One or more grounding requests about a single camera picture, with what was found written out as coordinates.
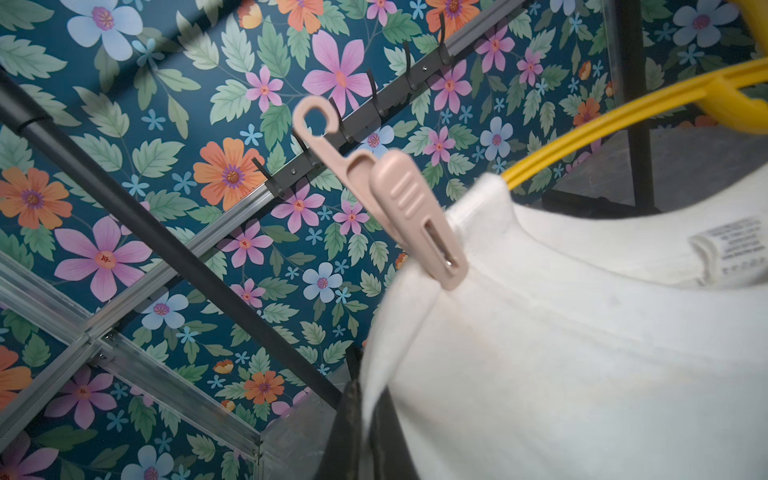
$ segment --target care label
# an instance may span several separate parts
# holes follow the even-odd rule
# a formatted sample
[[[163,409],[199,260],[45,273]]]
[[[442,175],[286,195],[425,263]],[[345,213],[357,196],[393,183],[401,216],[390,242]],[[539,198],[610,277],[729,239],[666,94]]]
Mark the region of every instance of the care label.
[[[705,263],[703,284],[754,285],[768,278],[766,220],[748,217],[689,239]]]

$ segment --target black rod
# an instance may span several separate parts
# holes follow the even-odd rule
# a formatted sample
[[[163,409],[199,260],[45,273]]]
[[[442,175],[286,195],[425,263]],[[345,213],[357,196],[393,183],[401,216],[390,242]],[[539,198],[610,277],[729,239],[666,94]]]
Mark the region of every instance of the black rod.
[[[98,203],[336,409],[341,392],[146,211],[0,69],[0,122],[53,161]]]

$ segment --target yellow hanger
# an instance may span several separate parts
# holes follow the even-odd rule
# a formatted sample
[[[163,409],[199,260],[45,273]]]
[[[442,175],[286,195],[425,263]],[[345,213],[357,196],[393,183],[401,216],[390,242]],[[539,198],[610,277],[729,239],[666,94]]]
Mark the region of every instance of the yellow hanger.
[[[768,51],[768,0],[731,1],[739,5],[762,50]],[[768,134],[768,103],[748,98],[738,90],[765,81],[768,81],[768,58],[748,61],[671,85],[570,131],[507,169],[502,178],[512,190],[579,148],[638,121],[694,102],[727,127],[751,134]]]

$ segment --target white fabric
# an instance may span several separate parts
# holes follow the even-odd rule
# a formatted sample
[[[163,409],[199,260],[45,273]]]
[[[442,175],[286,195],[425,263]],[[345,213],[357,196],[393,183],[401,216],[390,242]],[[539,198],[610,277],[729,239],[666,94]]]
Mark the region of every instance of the white fabric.
[[[631,220],[513,205],[489,174],[449,221],[471,264],[398,273],[363,357],[366,430],[389,385],[419,475],[768,477],[768,286],[699,290],[688,238],[768,212],[763,168]]]

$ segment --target pink clothespin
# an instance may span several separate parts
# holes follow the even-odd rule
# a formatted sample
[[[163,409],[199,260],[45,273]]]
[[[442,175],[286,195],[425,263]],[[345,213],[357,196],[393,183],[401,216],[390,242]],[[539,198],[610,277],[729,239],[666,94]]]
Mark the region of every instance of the pink clothespin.
[[[326,132],[339,130],[333,106],[312,96],[293,109],[296,134],[427,273],[444,289],[455,289],[467,274],[466,256],[410,155],[390,150],[378,159],[370,151],[357,150],[344,158],[328,140],[306,128],[304,119],[311,110],[323,113]]]

